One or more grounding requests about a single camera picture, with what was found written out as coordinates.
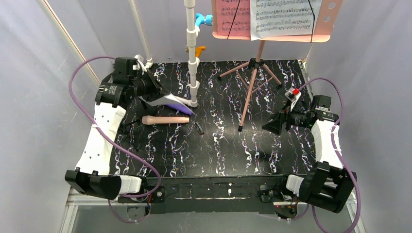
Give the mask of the black tripod mic stand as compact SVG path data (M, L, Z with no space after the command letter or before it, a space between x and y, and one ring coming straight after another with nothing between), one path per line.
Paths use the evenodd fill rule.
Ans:
M134 140L134 125L137 124L138 126L141 124L142 116L137 116L136 119L132 120L129 123L122 122L118 129L118 141L127 140L130 144L130 147L133 148L135 151L138 149L135 146Z

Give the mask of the white sheet music page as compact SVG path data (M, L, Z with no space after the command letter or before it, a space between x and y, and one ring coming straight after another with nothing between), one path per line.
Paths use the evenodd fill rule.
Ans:
M321 0L252 0L251 40L312 34L321 5Z
M139 97L142 101L146 102L150 106L159 106L159 105L166 105L170 103L170 100L180 100L184 103L188 108L192 105L189 103L190 101L184 98L177 97L173 94L160 94L160 97L156 97L155 100L149 100L148 97L141 96Z

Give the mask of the black round-base mic stand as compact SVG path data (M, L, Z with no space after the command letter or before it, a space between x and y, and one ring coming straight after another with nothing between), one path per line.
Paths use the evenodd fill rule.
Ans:
M141 117L144 116L155 116L157 114L157 108L150 106L150 105L142 105L142 110L141 110Z

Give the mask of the pink microphone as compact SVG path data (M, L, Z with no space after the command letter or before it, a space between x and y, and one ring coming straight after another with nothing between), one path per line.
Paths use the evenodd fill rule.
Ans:
M186 124L189 123L189 117L171 117L171 116L143 116L142 123L145 125L155 124Z

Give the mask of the pink sheet music page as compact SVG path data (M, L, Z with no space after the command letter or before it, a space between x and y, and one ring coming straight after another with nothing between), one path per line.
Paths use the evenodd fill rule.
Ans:
M216 0L214 10L218 37L250 37L249 0Z

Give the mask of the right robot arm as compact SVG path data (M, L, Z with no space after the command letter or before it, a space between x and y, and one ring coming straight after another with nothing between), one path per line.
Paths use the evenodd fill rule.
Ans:
M339 116L330 111L330 105L331 97L316 95L305 113L294 110L288 100L262 129L276 135L291 126L310 129L315 144L315 165L305 176L288 175L281 183L281 191L304 203L339 213L354 184L338 158L339 144L331 140L331 133L339 129L335 125Z

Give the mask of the purple microphone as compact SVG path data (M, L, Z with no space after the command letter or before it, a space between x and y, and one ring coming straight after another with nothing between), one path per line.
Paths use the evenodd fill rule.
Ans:
M183 114L192 115L193 111L188 108L184 103L180 100L170 100L170 103L167 103L167 106L173 108Z

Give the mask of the pink music stand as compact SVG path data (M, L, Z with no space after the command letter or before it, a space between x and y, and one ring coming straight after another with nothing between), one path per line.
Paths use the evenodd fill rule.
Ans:
M324 43L328 41L331 37L333 28L334 28L334 22L338 16L339 10L341 8L343 1L341 0L322 0L322 5L319 11L319 15L316 20L316 25L314 27L314 31L312 34L308 35L294 35L294 36L275 36L275 37L268 37L264 39L259 39L259 48L257 51L256 57L251 58L249 61L231 69L228 70L224 73L221 73L217 75L217 79L221 79L222 77L229 75L231 73L237 72L239 69L247 67L252 70L252 76L250 83L246 85L247 88L247 93L246 93L246 101L243 107L243 111L241 114L240 118L240 123L238 127L238 131L241 132L244 126L245 122L245 117L247 113L247 109L249 106L249 101L254 92L257 91L256 88L254 88L255 84L255 79L257 76L257 72L259 69L262 67L264 68L271 76L271 80L276 80L278 83L278 87L282 86L282 82L274 75L274 73L268 68L268 66L265 64L264 60L262 59L262 53L264 50L265 43L267 41L283 41L283 42L303 42L303 43ZM215 16L215 0L212 2L212 7L213 7L213 19ZM213 36L217 39L232 39L232 40L248 40L252 41L251 37L218 37L216 35L216 27L213 25Z

